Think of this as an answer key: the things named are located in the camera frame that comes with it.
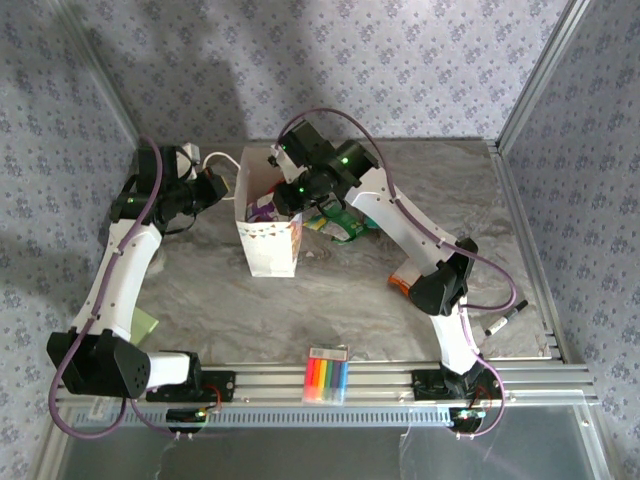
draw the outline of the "white paper bag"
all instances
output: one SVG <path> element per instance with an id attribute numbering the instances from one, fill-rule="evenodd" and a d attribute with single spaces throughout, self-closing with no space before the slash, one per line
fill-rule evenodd
<path id="1" fill-rule="evenodd" d="M 284 177 L 267 158 L 268 147 L 245 147 L 236 179 L 234 207 L 244 254 L 254 277 L 293 277 L 302 240 L 302 216 L 288 222 L 247 223 L 247 205 L 266 195 Z"/>

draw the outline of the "yellow marker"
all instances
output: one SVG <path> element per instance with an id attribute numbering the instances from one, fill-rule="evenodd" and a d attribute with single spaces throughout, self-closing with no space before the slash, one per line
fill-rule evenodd
<path id="1" fill-rule="evenodd" d="M 318 398 L 322 398 L 324 383 L 327 379 L 327 361 L 320 360 L 320 375 L 318 376 Z"/>

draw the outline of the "patterned wallpaper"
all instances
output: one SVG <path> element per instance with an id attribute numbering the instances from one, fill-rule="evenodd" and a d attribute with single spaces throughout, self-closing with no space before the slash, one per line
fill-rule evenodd
<path id="1" fill-rule="evenodd" d="M 0 478 L 21 479 L 48 416 L 49 333 L 80 308 L 132 147 L 38 0 L 0 2 Z"/>
<path id="2" fill-rule="evenodd" d="M 566 0 L 87 0 L 125 104 L 162 141 L 273 138 L 340 107 L 381 137 L 495 138 Z M 355 134 L 333 117 L 325 133 Z"/>
<path id="3" fill-rule="evenodd" d="M 508 159 L 567 339 L 640 478 L 640 4 L 593 3 Z"/>

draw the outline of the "black marker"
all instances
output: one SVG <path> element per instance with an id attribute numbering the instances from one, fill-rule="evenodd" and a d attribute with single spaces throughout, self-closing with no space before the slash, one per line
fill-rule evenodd
<path id="1" fill-rule="evenodd" d="M 527 305 L 529 305 L 529 302 L 527 302 L 526 300 L 521 301 L 518 305 L 515 306 L 513 310 L 509 311 L 509 313 L 505 314 L 503 317 L 500 317 L 498 320 L 496 320 L 496 322 L 493 325 L 491 325 L 489 328 L 487 328 L 484 331 L 484 333 L 487 335 L 487 337 L 489 335 L 495 335 L 496 332 L 500 330 L 502 327 L 504 327 L 516 313 L 518 313 Z"/>

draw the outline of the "gray marble tabletop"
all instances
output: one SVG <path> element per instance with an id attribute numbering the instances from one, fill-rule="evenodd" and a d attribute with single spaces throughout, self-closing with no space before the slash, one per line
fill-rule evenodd
<path id="1" fill-rule="evenodd" d="M 474 338 L 488 357 L 549 354 L 514 231 L 486 145 L 479 141 L 381 142 L 401 190 L 427 216 L 456 235 L 470 236 L 480 253 L 514 277 L 520 315 L 491 337 L 484 329 L 499 315 L 471 313 Z M 220 147 L 240 158 L 241 147 Z M 234 178 L 226 164 L 216 166 Z M 355 360 L 438 360 L 429 318 L 387 282 L 406 255 L 385 234 L 338 245 L 303 230 L 295 279 L 253 278 L 233 216 L 220 202 L 183 234 L 168 237 L 158 273 L 145 279 L 138 307 L 157 318 L 147 351 L 195 351 L 202 363 L 302 362 L 314 343 L 348 344 Z M 508 295 L 504 280 L 474 266 L 469 299 L 496 304 Z"/>

